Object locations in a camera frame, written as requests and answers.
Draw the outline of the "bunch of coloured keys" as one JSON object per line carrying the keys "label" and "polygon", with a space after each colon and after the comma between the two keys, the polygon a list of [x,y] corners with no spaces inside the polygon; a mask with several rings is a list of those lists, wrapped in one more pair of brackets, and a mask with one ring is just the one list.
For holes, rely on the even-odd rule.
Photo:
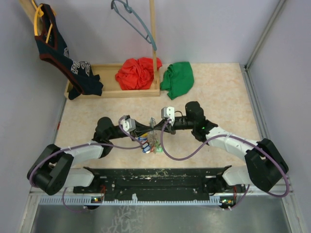
{"label": "bunch of coloured keys", "polygon": [[142,143],[143,153],[160,153],[160,152],[163,152],[160,141],[159,141],[160,145],[158,148],[150,146],[150,144],[148,142],[148,138],[147,138],[147,133],[138,137],[138,140]]}

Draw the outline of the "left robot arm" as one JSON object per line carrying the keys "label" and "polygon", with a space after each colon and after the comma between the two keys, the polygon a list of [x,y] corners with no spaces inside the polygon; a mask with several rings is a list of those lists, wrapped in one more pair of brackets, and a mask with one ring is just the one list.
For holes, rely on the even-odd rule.
{"label": "left robot arm", "polygon": [[151,130],[150,126],[123,116],[115,126],[108,117],[98,120],[93,139],[85,144],[60,148],[55,144],[46,146],[27,173],[32,187],[54,195],[63,188],[84,187],[94,193],[101,187],[101,180],[90,168],[76,168],[77,164],[107,156],[116,147],[111,140],[137,137]]}

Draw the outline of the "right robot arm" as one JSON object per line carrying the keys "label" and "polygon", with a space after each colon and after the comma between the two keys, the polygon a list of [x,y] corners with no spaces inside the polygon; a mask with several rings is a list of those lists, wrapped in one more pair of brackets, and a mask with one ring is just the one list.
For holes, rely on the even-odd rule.
{"label": "right robot arm", "polygon": [[184,116],[175,116],[173,107],[162,108],[162,120],[153,129],[170,134],[190,130],[203,145],[222,149],[245,162],[243,166],[229,167],[217,180],[221,191],[228,192],[237,184],[246,184],[268,193],[281,179],[289,185],[286,178],[289,167],[271,140],[250,140],[224,130],[206,119],[197,101],[188,102],[185,111]]}

